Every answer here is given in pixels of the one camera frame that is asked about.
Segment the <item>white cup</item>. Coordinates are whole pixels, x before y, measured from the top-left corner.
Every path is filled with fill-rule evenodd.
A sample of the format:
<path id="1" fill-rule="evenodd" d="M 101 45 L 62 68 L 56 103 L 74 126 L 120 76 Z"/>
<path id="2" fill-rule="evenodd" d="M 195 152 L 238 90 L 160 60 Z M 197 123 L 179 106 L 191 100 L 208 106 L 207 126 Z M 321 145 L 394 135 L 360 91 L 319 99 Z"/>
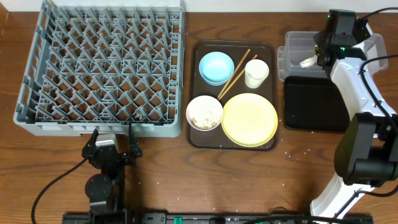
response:
<path id="1" fill-rule="evenodd" d="M 245 84 L 247 87 L 258 88 L 269 76 L 269 66 L 259 59 L 250 60 L 245 66 Z"/>

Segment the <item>white bowl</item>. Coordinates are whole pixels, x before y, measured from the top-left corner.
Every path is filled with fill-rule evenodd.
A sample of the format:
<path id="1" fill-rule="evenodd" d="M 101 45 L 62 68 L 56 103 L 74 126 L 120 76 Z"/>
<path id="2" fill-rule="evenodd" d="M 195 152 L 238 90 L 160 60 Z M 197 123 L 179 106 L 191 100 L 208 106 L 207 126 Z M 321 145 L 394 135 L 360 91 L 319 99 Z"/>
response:
<path id="1" fill-rule="evenodd" d="M 223 107 L 214 97 L 208 95 L 192 99 L 186 109 L 189 125 L 199 131 L 211 131 L 221 124 Z"/>

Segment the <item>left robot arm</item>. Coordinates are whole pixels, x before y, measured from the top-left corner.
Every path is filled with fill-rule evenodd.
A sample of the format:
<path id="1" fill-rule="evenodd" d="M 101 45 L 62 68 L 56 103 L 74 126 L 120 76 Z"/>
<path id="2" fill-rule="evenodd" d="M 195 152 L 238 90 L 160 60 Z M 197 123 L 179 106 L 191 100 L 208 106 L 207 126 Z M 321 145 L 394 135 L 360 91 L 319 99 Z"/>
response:
<path id="1" fill-rule="evenodd" d="M 136 164 L 142 149 L 132 127 L 128 131 L 128 152 L 118 151 L 115 134 L 99 134 L 96 129 L 82 149 L 82 157 L 100 173 L 85 184 L 90 201 L 89 223 L 134 223 L 134 210 L 124 206 L 125 167 Z"/>

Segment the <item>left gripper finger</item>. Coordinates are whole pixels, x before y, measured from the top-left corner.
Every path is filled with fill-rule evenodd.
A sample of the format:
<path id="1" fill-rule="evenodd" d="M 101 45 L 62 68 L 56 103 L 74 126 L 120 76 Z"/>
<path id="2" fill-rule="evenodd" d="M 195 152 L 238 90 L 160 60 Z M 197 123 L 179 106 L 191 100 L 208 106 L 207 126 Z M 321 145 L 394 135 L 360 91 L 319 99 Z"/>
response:
<path id="1" fill-rule="evenodd" d="M 89 139 L 89 146 L 94 146 L 95 145 L 95 142 L 96 142 L 96 139 L 97 139 L 98 135 L 99 135 L 98 130 L 95 129 L 93 131 L 93 134 L 91 135 L 91 137 Z"/>
<path id="2" fill-rule="evenodd" d="M 128 146 L 131 151 L 138 151 L 139 150 L 139 144 L 137 142 L 137 139 L 134 135 L 134 131 L 132 128 L 132 123 L 129 123 L 129 131 L 128 131 Z"/>

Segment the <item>white paper napkin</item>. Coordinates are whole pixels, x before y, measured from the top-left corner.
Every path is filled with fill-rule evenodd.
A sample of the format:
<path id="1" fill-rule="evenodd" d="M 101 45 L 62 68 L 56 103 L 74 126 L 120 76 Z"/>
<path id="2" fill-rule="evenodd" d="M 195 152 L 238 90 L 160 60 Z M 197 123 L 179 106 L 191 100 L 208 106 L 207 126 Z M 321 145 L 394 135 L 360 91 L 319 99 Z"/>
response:
<path id="1" fill-rule="evenodd" d="M 314 55 L 310 58 L 305 59 L 304 61 L 300 62 L 300 66 L 302 68 L 311 67 L 317 65 L 318 55 Z"/>

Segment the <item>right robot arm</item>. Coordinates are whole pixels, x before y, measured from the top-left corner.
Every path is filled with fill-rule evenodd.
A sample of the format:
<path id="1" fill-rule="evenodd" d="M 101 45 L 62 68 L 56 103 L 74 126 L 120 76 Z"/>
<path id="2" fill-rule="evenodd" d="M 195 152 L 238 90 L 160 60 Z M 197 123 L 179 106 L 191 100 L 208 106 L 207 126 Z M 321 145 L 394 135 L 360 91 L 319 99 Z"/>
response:
<path id="1" fill-rule="evenodd" d="M 317 64 L 340 91 L 350 117 L 335 151 L 335 174 L 310 204 L 311 215 L 321 223 L 341 221 L 364 195 L 397 193 L 374 191 L 397 179 L 397 113 L 373 81 L 377 69 L 369 64 L 389 56 L 365 48 L 372 34 L 367 16 L 331 9 L 325 29 L 313 37 Z"/>

